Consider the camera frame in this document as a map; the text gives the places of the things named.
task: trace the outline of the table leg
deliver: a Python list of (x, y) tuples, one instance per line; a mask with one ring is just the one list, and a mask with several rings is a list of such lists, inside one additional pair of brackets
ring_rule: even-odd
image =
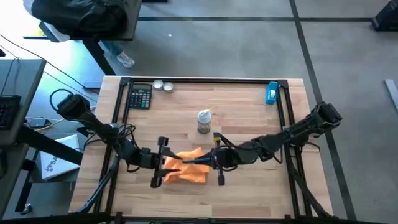
[(44, 134), (22, 126), (17, 136), (17, 142), (26, 143), (37, 150), (49, 153), (57, 158), (80, 165), (83, 153), (76, 151), (64, 144), (50, 139)]
[(15, 212), (23, 212), (25, 210), (25, 205), (27, 204), (27, 198), (29, 197), (30, 190), (32, 188), (32, 182), (30, 181), (30, 176), (35, 168), (35, 161), (39, 155), (39, 150), (35, 150), (33, 160), (25, 159), (22, 169), (26, 170), (28, 173), (25, 178), (24, 186), (22, 187), (21, 194), (15, 207)]
[[(108, 63), (104, 56), (104, 51), (101, 49), (98, 41), (96, 40), (83, 40), (87, 50), (93, 56), (99, 67), (104, 71), (105, 75), (116, 75), (111, 65)], [(84, 82), (84, 86), (87, 89), (99, 89), (101, 88), (102, 82)]]

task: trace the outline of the desk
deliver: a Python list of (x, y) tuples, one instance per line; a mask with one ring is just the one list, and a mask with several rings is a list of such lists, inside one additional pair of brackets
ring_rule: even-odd
[[(127, 14), (127, 24), (126, 30), (121, 33), (111, 35), (109, 37), (100, 37), (92, 38), (92, 37), (70, 37), (71, 40), (82, 40), (87, 50), (90, 52), (91, 56), (95, 59), (99, 67), (104, 71), (105, 75), (116, 75), (113, 71), (112, 67), (106, 60), (104, 56), (104, 51), (98, 45), (99, 41), (108, 40), (108, 41), (132, 41), (134, 38), (134, 33), (136, 31), (137, 20), (139, 15), (139, 10), (141, 8), (141, 0), (124, 0), (124, 10)], [(25, 39), (40, 39), (47, 40), (49, 39), (46, 36), (24, 36)], [(86, 88), (99, 88), (100, 83), (98, 82), (88, 82), (85, 83)]]
[[(6, 81), (7, 72), (11, 63), (12, 60), (10, 59), (0, 59), (0, 88), (3, 87)], [(21, 96), (21, 101), (11, 129), (0, 130), (0, 149), (5, 150), (7, 154), (7, 173), (0, 179), (0, 189), (2, 193), (0, 194), (0, 218), (3, 216), (6, 209), (19, 171), (23, 167), (28, 167), (26, 164), (31, 164), (31, 162), (25, 160), (25, 156), (29, 149), (28, 145), (77, 164), (80, 163), (82, 158), (82, 153), (51, 140), (43, 134), (33, 131), (23, 125), (42, 77), (44, 66), (44, 60), (15, 60), (6, 82), (7, 85), (3, 94), (19, 95)], [(20, 204), (22, 205), (22, 209), (29, 195), (29, 191), (30, 188), (27, 187), (27, 190), (23, 190), (23, 192), (27, 194), (21, 194)]]
[[(97, 118), (110, 123), (113, 116), (121, 77), (104, 77), (96, 109)], [(301, 79), (288, 80), (295, 120), (309, 114), (307, 95)], [(158, 136), (169, 137), (173, 152), (213, 147), (213, 135), (197, 133), (197, 113), (213, 110), (211, 130), (223, 133), (239, 144), (263, 134), (280, 131), (276, 105), (265, 105), (266, 85), (230, 83), (175, 83), (175, 91), (153, 91), (150, 110), (129, 110), (127, 123), (137, 127), (135, 139), (140, 147), (157, 150)], [(127, 97), (127, 88), (123, 99)], [(286, 108), (282, 92), (282, 105)], [(124, 100), (119, 110), (121, 122)], [(70, 210), (80, 208), (98, 185), (105, 145), (89, 145), (84, 153)], [(307, 185), (326, 211), (331, 204), (318, 149), (305, 146), (302, 154)], [(207, 184), (163, 184), (149, 187), (153, 170), (126, 172), (119, 166), (112, 214), (134, 217), (212, 217), (212, 218), (283, 218), (293, 215), (286, 164), (273, 160), (257, 160), (226, 173), (226, 185), (217, 185), (217, 174), (211, 170)], [(101, 211), (104, 211), (108, 189), (104, 191)]]

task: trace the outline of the calculator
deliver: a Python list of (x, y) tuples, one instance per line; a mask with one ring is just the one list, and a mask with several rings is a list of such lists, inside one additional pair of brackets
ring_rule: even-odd
[(129, 107), (134, 109), (149, 109), (151, 98), (152, 85), (132, 84)]

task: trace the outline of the bottle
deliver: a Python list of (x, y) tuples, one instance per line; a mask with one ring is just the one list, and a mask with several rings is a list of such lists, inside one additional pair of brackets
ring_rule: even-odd
[(198, 113), (198, 132), (200, 134), (207, 134), (210, 132), (211, 111), (205, 109)]

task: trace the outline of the gray floor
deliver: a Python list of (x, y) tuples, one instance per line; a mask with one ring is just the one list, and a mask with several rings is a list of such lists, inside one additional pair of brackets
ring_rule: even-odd
[[(300, 17), (367, 18), (375, 16), (388, 0), (295, 2)], [(292, 11), (288, 0), (171, 0), (170, 4), (143, 5), (140, 16), (292, 17)], [(302, 28), (322, 97), (344, 119), (333, 134), (357, 218), (395, 223), (398, 114), (382, 81), (392, 78), (398, 82), (398, 34), (375, 33), (368, 22), (302, 22)], [(103, 77), (81, 42), (13, 40), (81, 82)], [(20, 57), (31, 57), (2, 39), (0, 44)], [(315, 105), (294, 22), (140, 21), (135, 41), (121, 44), (136, 65), (125, 69), (107, 53), (119, 75), (303, 78), (310, 104)], [(46, 71), (81, 89), (53, 68), (47, 66)], [(48, 95), (60, 87), (63, 85), (45, 75), (29, 116), (58, 119)], [(69, 133), (76, 126), (65, 123), (54, 131)], [(343, 218), (345, 210), (323, 138), (320, 145), (332, 206), (335, 215)], [(72, 195), (69, 187), (69, 183), (48, 187), (52, 196), (47, 199), (41, 185), (34, 187), (29, 200), (35, 212), (29, 215), (66, 213)], [(18, 216), (11, 208), (7, 211), (8, 218)]]

